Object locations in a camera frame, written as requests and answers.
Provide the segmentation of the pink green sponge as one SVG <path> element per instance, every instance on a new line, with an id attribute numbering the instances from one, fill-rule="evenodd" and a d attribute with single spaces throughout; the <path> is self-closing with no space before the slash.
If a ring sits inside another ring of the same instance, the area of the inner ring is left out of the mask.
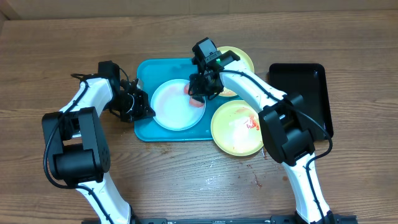
<path id="1" fill-rule="evenodd" d="M 189 92 L 189 86 L 190 86 L 190 84 L 187 83 L 187 84 L 185 85 L 185 87 L 184 87 L 184 93 L 185 93 L 186 95 L 189 95 L 189 94 L 190 94 L 190 92 Z M 197 100 L 197 99 L 195 99 L 195 98 L 192 97 L 192 96 L 190 96 L 189 104 L 190 104 L 191 106 L 196 107 L 196 108 L 201 108 L 202 106 L 205 105 L 205 103 L 204 103 L 203 100 Z"/>

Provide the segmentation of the light blue plate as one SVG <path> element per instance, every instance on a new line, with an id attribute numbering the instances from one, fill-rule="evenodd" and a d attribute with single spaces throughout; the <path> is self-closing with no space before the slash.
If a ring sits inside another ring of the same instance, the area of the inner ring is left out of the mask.
<path id="1" fill-rule="evenodd" d="M 188 80 L 173 79 L 161 84 L 150 101 L 155 111 L 154 120 L 171 131 L 183 131 L 196 125 L 205 114 L 206 103 L 194 103 L 185 93 Z"/>

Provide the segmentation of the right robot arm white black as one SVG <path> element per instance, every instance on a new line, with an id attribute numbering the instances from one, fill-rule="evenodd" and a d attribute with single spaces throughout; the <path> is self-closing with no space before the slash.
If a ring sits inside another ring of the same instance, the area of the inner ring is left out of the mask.
<path id="1" fill-rule="evenodd" d="M 198 71 L 190 76 L 190 95 L 212 99 L 227 88 L 258 114 L 264 147 L 283 165 L 292 186 L 297 222 L 334 223 L 315 169 L 319 156 L 315 154 L 314 134 L 323 127 L 302 112 L 302 96 L 289 96 L 271 87 L 232 51 L 195 52 L 192 63 Z"/>

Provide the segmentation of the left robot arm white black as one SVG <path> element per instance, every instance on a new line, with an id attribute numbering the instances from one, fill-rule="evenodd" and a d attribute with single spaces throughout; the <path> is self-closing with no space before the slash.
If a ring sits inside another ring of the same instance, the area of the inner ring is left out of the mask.
<path id="1" fill-rule="evenodd" d="M 45 176 L 57 188 L 81 193 L 98 223 L 139 223 L 110 176 L 111 156 L 100 115 L 108 110 L 125 123 L 153 117 L 144 83 L 122 79 L 119 72 L 72 77 L 80 82 L 76 95 L 42 118 Z"/>

